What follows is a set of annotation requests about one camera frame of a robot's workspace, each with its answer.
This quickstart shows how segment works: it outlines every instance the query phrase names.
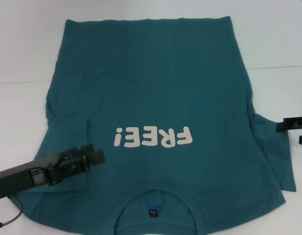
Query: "folded sleeve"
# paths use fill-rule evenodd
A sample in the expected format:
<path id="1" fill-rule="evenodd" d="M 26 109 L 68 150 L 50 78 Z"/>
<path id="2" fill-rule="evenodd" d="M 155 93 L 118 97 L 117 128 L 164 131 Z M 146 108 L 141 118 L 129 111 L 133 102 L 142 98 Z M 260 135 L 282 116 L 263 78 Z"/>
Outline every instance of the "folded sleeve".
<path id="1" fill-rule="evenodd" d="M 296 191 L 288 132 L 276 132 L 277 123 L 261 115 L 252 114 L 253 135 L 267 158 L 281 190 Z"/>
<path id="2" fill-rule="evenodd" d="M 86 118 L 52 118 L 35 159 L 44 154 L 55 154 L 70 148 L 80 148 L 87 144 Z M 61 183 L 41 185 L 22 193 L 30 192 L 68 192 L 86 189 L 86 173 L 64 179 Z"/>

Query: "teal t-shirt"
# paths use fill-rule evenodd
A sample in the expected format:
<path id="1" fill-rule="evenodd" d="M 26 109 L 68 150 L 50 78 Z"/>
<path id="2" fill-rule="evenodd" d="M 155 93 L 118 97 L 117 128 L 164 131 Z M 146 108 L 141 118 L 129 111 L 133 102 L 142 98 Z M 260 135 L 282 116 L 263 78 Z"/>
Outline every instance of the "teal t-shirt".
<path id="1" fill-rule="evenodd" d="M 41 224 L 205 235 L 267 214 L 285 202 L 281 190 L 296 190 L 288 133 L 255 114 L 230 17 L 67 20 L 46 113 L 36 157 L 91 143 L 105 163 L 20 193 Z"/>

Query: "folded t-shirt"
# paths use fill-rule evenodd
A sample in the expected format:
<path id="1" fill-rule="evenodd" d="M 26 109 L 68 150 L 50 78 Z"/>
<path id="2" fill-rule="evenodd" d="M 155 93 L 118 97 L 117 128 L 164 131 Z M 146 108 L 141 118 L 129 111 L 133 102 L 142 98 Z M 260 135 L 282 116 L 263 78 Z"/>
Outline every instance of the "folded t-shirt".
<path id="1" fill-rule="evenodd" d="M 91 143 L 105 163 L 20 193 L 41 224 L 205 235 L 296 190 L 288 133 L 255 114 L 230 17 L 67 20 L 46 111 L 37 157 Z"/>

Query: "white lettering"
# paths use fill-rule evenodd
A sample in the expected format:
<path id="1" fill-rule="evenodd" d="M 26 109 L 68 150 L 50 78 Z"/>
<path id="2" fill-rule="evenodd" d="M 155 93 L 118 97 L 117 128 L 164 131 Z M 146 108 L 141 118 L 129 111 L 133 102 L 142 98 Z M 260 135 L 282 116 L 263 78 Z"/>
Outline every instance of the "white lettering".
<path id="1" fill-rule="evenodd" d="M 139 128 L 138 127 L 127 127 L 127 132 L 132 132 L 132 135 L 125 136 L 126 140 L 133 140 L 133 142 L 126 142 L 124 144 L 127 148 L 135 148 L 140 146 Z"/>
<path id="2" fill-rule="evenodd" d="M 116 134 L 115 140 L 114 140 L 114 146 L 115 146 L 115 147 L 118 147 L 118 146 L 120 146 L 120 144 L 121 144 L 122 135 L 121 135 L 120 133 L 121 133 L 122 131 L 123 131 L 123 129 L 120 128 L 120 127 L 116 129 L 116 132 L 117 132 L 118 134 Z"/>
<path id="3" fill-rule="evenodd" d="M 159 133 L 163 136 L 161 144 L 165 148 L 172 148 L 175 146 L 175 134 L 172 128 L 169 129 L 169 133 L 167 134 L 164 130 L 160 129 Z"/>
<path id="4" fill-rule="evenodd" d="M 178 140 L 177 144 L 188 144 L 188 143 L 192 143 L 192 137 L 190 134 L 190 130 L 188 126 L 184 127 L 184 132 L 183 133 L 178 133 L 177 134 L 178 138 L 185 138 L 183 140 Z"/>
<path id="5" fill-rule="evenodd" d="M 151 133 L 143 134 L 143 138 L 151 139 L 150 141 L 142 141 L 142 145 L 156 146 L 157 145 L 157 127 L 156 126 L 144 126 L 145 131 L 151 131 Z"/>

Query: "robotic arm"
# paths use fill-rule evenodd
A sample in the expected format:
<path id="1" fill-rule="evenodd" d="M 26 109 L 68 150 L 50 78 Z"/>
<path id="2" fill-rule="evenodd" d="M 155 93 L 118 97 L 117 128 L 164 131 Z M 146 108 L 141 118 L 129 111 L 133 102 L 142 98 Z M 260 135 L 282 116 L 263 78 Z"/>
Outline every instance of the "robotic arm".
<path id="1" fill-rule="evenodd" d="M 39 185 L 50 186 L 63 179 L 90 170 L 90 165 L 104 163 L 103 151 L 93 150 L 87 145 L 81 149 L 68 149 L 58 154 L 47 154 L 29 163 L 0 172 L 0 199 L 14 197 L 21 205 L 20 213 L 7 223 L 0 223 L 0 228 L 15 221 L 23 212 L 21 201 L 16 193 Z"/>

